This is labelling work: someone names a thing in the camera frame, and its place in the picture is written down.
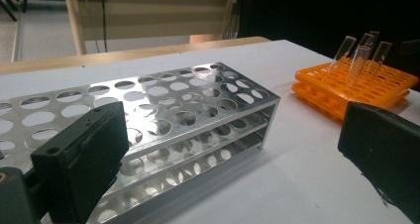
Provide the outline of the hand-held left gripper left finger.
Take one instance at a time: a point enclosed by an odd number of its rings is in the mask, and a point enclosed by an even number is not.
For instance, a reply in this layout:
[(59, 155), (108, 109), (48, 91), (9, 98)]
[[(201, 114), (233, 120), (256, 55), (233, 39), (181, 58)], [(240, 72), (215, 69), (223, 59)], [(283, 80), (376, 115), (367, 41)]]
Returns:
[(35, 174), (52, 201), (52, 222), (85, 224), (128, 150), (124, 106), (113, 102), (87, 112), (32, 152)]

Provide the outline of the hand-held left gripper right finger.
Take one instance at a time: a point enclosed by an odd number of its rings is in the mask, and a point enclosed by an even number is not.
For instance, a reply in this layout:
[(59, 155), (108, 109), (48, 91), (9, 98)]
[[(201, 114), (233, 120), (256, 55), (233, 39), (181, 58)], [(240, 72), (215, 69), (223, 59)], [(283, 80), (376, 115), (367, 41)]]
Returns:
[(386, 203), (420, 223), (420, 126), (388, 110), (350, 102), (338, 150)]

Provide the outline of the orange test tube rack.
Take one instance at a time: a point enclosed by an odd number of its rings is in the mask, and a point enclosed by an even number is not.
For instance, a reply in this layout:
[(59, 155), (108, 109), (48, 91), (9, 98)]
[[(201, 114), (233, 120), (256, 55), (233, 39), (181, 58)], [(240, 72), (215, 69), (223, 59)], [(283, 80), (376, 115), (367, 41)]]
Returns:
[(300, 69), (291, 86), (297, 97), (326, 116), (342, 121), (349, 101), (389, 109), (402, 102), (409, 89), (419, 82), (415, 75), (383, 65), (376, 77), (364, 68), (357, 83), (346, 83), (349, 66), (344, 63), (329, 71), (329, 63)]

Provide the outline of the metal test tube rack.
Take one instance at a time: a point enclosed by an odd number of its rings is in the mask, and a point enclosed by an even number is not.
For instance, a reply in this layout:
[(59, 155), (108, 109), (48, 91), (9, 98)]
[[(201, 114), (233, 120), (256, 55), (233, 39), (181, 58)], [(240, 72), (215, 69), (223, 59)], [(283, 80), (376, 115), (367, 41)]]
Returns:
[(124, 106), (129, 150), (85, 224), (128, 224), (260, 149), (279, 99), (216, 62), (24, 96), (0, 94), (0, 224), (57, 224), (31, 153), (87, 112)]

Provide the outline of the light wooden table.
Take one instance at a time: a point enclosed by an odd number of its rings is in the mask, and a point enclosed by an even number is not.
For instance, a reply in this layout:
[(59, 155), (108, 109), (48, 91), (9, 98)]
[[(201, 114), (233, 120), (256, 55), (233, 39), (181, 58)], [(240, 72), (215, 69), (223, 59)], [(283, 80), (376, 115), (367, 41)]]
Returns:
[(51, 70), (68, 67), (78, 67), (83, 65), (96, 65), (107, 62), (117, 62), (129, 59), (163, 56), (170, 54), (187, 53), (194, 51), (206, 51), (212, 49), (222, 49), (227, 47), (237, 47), (266, 43), (268, 39), (264, 37), (248, 37), (233, 40), (221, 40), (212, 42), (203, 42), (195, 44), (183, 44), (175, 46), (154, 47), (146, 49), (136, 49), (127, 51), (118, 51), (102, 54), (91, 54), (82, 56), (63, 56), (33, 59), (27, 61), (0, 63), (0, 75), (23, 73), (30, 71)]

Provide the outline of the metal floor track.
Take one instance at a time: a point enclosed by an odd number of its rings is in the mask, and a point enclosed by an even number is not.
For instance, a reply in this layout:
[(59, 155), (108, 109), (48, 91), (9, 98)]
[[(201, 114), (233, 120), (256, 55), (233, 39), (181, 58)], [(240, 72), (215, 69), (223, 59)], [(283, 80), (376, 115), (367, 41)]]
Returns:
[(16, 62), (20, 59), (21, 28), (22, 28), (22, 20), (19, 19), (16, 22), (11, 62)]

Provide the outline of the black curtain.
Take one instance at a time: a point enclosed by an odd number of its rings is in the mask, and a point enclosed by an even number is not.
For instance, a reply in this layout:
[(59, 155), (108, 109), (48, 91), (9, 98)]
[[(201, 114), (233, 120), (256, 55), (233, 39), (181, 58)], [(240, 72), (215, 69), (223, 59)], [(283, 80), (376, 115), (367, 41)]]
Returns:
[(420, 79), (420, 0), (241, 0), (241, 38), (289, 40), (332, 57), (344, 37), (371, 31), (391, 43), (387, 65)]

